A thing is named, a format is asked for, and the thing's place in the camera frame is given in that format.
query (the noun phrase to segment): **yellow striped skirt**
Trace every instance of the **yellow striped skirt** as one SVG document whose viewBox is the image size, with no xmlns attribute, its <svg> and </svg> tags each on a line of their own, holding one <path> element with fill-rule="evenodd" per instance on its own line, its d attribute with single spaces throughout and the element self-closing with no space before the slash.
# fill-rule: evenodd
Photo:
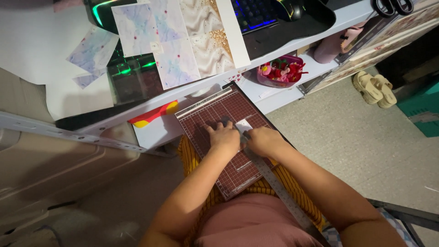
<svg viewBox="0 0 439 247">
<path fill-rule="evenodd" d="M 180 144 L 178 146 L 178 154 L 180 156 L 181 161 L 184 166 L 184 176 L 188 176 L 200 163 L 200 157 L 196 153 L 194 147 L 192 146 L 189 138 L 186 135 L 180 140 Z M 303 189 L 299 186 L 296 180 L 289 174 L 289 172 L 282 166 L 277 165 L 274 168 L 273 173 L 276 175 L 278 180 L 285 186 L 288 193 L 294 198 L 297 204 L 302 208 L 302 210 L 309 216 L 314 225 L 321 231 L 323 225 L 325 224 L 325 220 L 322 217 L 322 213 L 317 207 L 312 203 L 311 199 L 305 194 Z M 262 178 L 252 184 L 250 187 L 245 189 L 242 194 L 247 193 L 263 193 L 272 196 L 276 196 L 276 193 L 268 182 Z M 186 237 L 184 241 L 184 246 L 191 246 L 195 240 L 196 234 L 198 232 L 199 224 L 202 220 L 203 215 L 207 210 L 210 209 L 215 204 L 224 202 L 224 198 L 221 195 L 219 189 L 214 186 L 210 191 L 210 194 L 207 196 L 206 202 L 203 205 L 202 210 L 198 216 L 198 220 L 195 225 L 189 232 L 189 235 Z"/>
</svg>

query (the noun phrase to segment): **beige slides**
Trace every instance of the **beige slides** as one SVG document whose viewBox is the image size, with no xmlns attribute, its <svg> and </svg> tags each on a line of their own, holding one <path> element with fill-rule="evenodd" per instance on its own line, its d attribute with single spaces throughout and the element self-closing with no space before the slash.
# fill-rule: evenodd
<svg viewBox="0 0 439 247">
<path fill-rule="evenodd" d="M 377 82 L 370 74 L 360 71 L 354 76 L 353 85 L 357 91 L 363 94 L 363 99 L 368 104 L 375 104 L 383 99 L 383 94 L 374 86 Z"/>
<path fill-rule="evenodd" d="M 382 75 L 376 75 L 375 79 L 376 83 L 374 86 L 383 94 L 383 99 L 378 101 L 378 106 L 386 109 L 396 104 L 396 98 L 392 92 L 393 85 L 389 80 Z"/>
</svg>

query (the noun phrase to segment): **green led light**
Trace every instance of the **green led light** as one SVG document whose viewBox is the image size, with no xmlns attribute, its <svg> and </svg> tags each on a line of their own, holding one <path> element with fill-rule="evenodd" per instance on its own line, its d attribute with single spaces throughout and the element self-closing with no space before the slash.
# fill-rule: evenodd
<svg viewBox="0 0 439 247">
<path fill-rule="evenodd" d="M 142 68 L 144 68 L 144 67 L 148 67 L 148 66 L 151 66 L 151 65 L 154 65 L 154 64 L 155 64 L 155 62 L 150 62 L 150 63 L 145 64 L 144 66 L 142 66 Z"/>
<path fill-rule="evenodd" d="M 126 73 L 128 73 L 128 72 L 130 72 L 131 71 L 131 69 L 125 69 L 124 71 L 121 71 L 120 73 L 121 74 L 126 74 Z"/>
<path fill-rule="evenodd" d="M 100 3 L 100 4 L 98 4 L 98 5 L 96 5 L 96 6 L 93 7 L 93 14 L 94 14 L 94 16 L 96 17 L 97 22 L 98 22 L 101 26 L 104 26 L 104 25 L 102 25 L 101 18 L 99 18 L 99 14 L 97 13 L 97 7 L 99 7 L 99 6 L 101 6 L 101 5 L 104 5 L 104 4 L 111 3 L 111 2 L 115 2 L 115 1 L 117 1 L 117 0 L 106 1 L 106 2 Z"/>
</svg>

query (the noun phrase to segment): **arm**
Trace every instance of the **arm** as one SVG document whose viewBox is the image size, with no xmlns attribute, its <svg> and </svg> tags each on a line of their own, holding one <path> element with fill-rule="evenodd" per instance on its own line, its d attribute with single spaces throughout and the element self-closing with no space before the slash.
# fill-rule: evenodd
<svg viewBox="0 0 439 247">
<path fill-rule="evenodd" d="M 205 125 L 211 148 L 200 164 L 178 185 L 155 214 L 139 247 L 179 246 L 209 195 L 215 181 L 240 147 L 239 133 L 218 123 L 217 130 Z"/>
<path fill-rule="evenodd" d="M 340 233 L 344 247 L 402 247 L 396 230 L 358 192 L 291 147 L 279 132 L 262 127 L 248 132 L 247 145 L 281 163 Z"/>
</svg>

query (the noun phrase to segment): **pink top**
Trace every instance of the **pink top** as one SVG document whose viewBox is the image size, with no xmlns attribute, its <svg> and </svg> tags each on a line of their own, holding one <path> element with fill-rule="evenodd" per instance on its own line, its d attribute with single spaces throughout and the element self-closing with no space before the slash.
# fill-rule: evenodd
<svg viewBox="0 0 439 247">
<path fill-rule="evenodd" d="M 196 246 L 321 246 L 279 198 L 266 194 L 246 194 L 212 207 L 200 229 Z"/>
</svg>

